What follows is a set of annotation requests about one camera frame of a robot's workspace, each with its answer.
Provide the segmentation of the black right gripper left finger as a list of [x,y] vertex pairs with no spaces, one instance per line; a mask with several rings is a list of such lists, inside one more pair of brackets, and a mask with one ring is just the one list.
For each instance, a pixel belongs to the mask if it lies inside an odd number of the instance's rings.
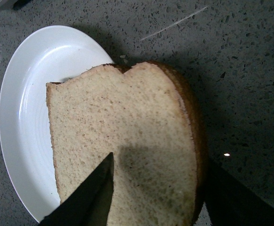
[[83,183],[40,226],[106,226],[110,211],[114,157],[109,153]]

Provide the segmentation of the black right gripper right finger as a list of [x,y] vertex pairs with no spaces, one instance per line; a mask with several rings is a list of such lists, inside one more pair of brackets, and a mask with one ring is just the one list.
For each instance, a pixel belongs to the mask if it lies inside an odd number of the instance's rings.
[[205,201],[214,226],[274,226],[274,208],[214,162]]

